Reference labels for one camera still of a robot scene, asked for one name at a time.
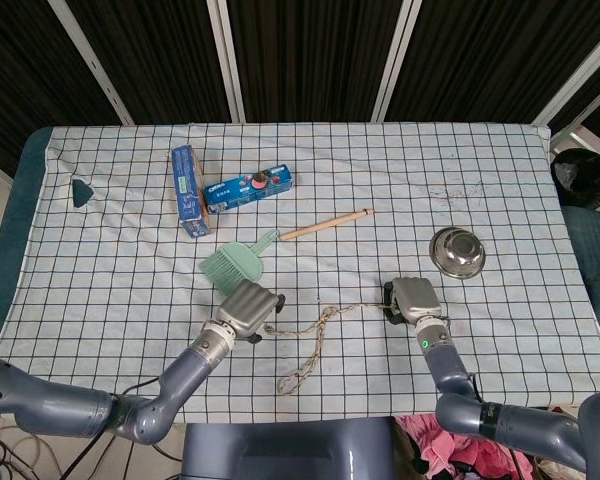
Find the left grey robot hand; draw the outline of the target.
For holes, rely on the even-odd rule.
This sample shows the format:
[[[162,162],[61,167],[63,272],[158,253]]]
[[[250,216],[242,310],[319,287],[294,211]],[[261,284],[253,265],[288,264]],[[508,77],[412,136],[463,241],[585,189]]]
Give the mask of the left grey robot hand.
[[[231,327],[237,339],[257,344],[262,340],[258,330],[273,313],[283,309],[285,302],[283,294],[245,279],[219,306],[215,320]]]

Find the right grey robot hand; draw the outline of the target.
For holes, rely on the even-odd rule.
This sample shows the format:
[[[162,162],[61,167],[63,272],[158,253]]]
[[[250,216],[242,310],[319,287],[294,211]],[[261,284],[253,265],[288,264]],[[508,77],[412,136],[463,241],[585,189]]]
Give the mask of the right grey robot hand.
[[[393,325],[416,325],[421,319],[442,316],[431,282],[416,277],[396,277],[386,282],[382,310],[385,319]]]

